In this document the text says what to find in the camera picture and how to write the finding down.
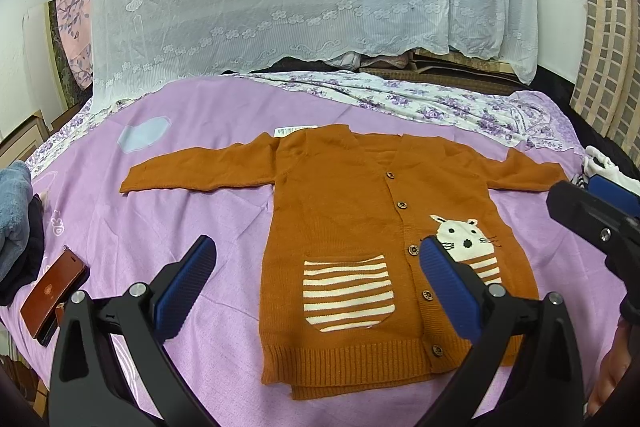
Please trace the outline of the person's right hand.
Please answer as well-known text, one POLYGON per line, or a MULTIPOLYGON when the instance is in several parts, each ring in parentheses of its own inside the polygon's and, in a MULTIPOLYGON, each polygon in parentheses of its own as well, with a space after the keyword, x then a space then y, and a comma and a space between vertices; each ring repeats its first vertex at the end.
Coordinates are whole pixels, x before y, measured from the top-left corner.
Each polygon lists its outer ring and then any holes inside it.
POLYGON ((621 317, 618 320, 610 351, 603 358, 597 382, 587 404, 587 414, 593 416, 602 407, 631 365, 628 340, 631 325, 621 317))

